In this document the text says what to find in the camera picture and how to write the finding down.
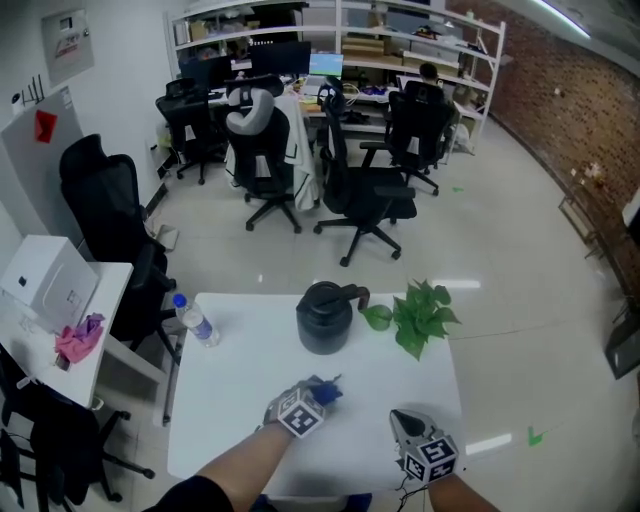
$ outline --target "plastic bottle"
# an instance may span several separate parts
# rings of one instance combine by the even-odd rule
[[[176,293],[173,296],[173,305],[176,308],[176,316],[193,335],[200,340],[205,347],[214,347],[220,343],[220,333],[205,318],[197,304],[182,295]]]

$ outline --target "green plant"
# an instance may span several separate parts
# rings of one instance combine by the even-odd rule
[[[444,286],[431,288],[427,281],[409,284],[407,298],[393,298],[393,311],[384,305],[371,306],[360,311],[376,331],[386,331],[391,320],[398,327],[396,343],[418,361],[429,336],[444,338],[449,334],[444,324],[461,323],[447,306],[451,296]]]

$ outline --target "black sleeve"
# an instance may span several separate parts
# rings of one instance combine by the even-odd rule
[[[208,478],[192,476],[173,486],[155,507],[145,512],[233,512],[229,498],[222,489]]]

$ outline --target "laptop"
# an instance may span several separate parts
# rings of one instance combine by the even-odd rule
[[[324,85],[325,76],[342,77],[344,55],[337,53],[312,53],[309,59],[309,76],[300,89],[305,96],[317,96]]]

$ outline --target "computer monitor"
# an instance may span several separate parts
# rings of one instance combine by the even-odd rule
[[[306,75],[309,73],[311,43],[291,41],[253,45],[249,48],[251,74],[261,75]]]
[[[309,74],[321,76],[342,76],[344,55],[336,53],[314,53],[309,61]]]
[[[180,72],[182,78],[193,78],[196,86],[204,90],[224,87],[225,81],[233,78],[229,57],[181,62]]]

